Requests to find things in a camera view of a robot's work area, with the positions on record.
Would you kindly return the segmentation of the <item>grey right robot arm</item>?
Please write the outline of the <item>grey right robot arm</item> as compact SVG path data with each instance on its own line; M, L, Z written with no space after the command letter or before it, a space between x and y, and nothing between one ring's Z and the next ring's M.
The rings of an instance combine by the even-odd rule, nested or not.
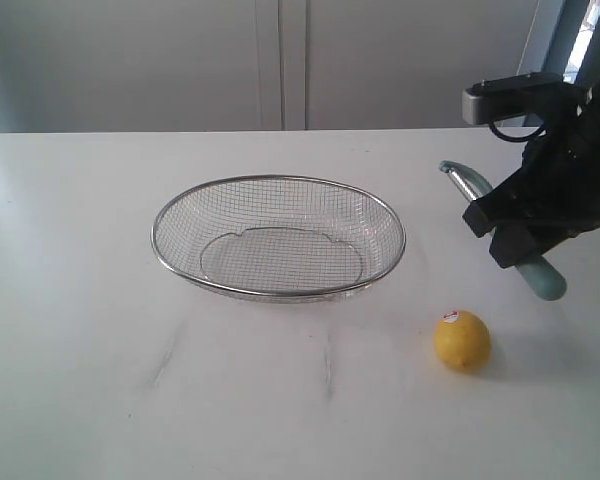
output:
M489 252L500 267L600 228L600 18L575 82L549 72L483 80L464 91L462 114L510 143L497 122L540 121L518 138L521 166L463 215L477 237L494 235Z

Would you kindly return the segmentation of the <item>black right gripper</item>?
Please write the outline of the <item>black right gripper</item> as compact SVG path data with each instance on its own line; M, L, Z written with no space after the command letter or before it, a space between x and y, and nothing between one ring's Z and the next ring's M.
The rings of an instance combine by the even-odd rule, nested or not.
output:
M489 253L501 268L600 228L600 98L563 84L536 113L545 133L521 167L463 214L476 237L493 231Z

